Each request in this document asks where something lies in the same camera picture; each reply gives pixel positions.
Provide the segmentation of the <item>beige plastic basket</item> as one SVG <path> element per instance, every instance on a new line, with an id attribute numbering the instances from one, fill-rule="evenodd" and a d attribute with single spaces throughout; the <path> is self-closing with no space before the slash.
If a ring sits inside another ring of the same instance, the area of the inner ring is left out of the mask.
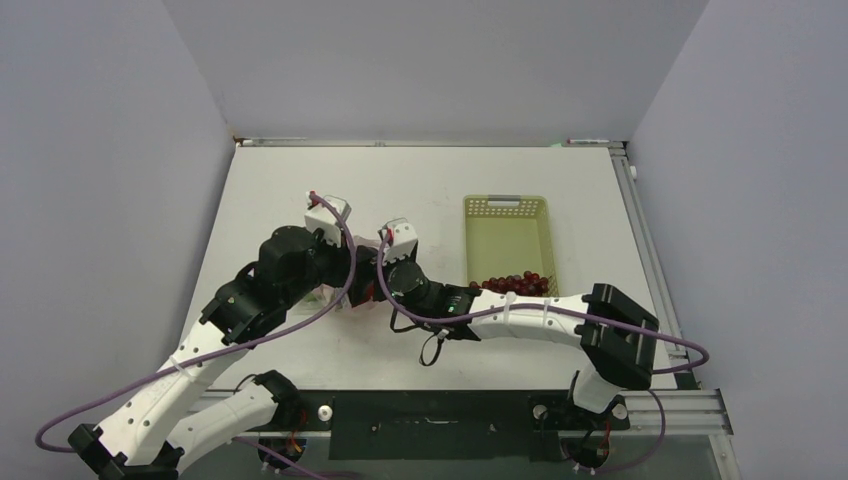
<path id="1" fill-rule="evenodd" d="M 532 195 L 468 195 L 463 200 L 466 282 L 534 271 L 560 294 L 547 200 Z"/>

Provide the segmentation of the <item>green cabbage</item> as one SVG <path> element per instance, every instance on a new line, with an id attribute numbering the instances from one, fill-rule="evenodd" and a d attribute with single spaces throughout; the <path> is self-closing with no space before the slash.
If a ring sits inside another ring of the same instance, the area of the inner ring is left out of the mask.
<path id="1" fill-rule="evenodd" d="M 329 301 L 323 295 L 310 294 L 299 303 L 300 310 L 312 315 L 323 309 Z"/>

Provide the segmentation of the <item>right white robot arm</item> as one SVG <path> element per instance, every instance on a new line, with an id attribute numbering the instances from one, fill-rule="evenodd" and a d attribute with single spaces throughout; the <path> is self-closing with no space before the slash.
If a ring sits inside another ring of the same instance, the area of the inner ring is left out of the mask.
<path id="1" fill-rule="evenodd" d="M 374 301 L 403 308 L 415 329 L 439 341 L 519 339 L 582 351 L 588 365 L 573 376 L 567 419 L 599 421 L 622 390 L 652 386 L 659 321 L 618 288 L 594 284 L 583 295 L 528 297 L 430 280 L 412 260 L 380 265 L 376 249 L 357 252 L 354 284 Z"/>

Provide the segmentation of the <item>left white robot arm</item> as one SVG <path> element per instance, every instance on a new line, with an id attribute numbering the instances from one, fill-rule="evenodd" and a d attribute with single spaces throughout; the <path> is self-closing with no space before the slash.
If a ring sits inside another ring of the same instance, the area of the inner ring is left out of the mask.
<path id="1" fill-rule="evenodd" d="M 200 412 L 188 410 L 308 293 L 322 285 L 347 287 L 354 272 L 347 228 L 277 229 L 257 260 L 215 292 L 159 371 L 136 382 L 133 396 L 111 415 L 71 432 L 71 451 L 100 479 L 176 479 L 198 458 L 252 428 L 289 428 L 301 418 L 302 400 L 276 370 L 254 375 L 245 388 Z"/>

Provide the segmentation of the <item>dark red grape bunch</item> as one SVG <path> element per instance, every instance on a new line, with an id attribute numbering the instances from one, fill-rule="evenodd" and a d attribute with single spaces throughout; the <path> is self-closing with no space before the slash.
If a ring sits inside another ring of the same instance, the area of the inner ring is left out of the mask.
<path id="1" fill-rule="evenodd" d="M 553 292 L 554 280 L 549 276 L 526 270 L 519 274 L 472 280 L 468 287 L 500 294 L 513 292 L 519 296 L 543 297 Z"/>

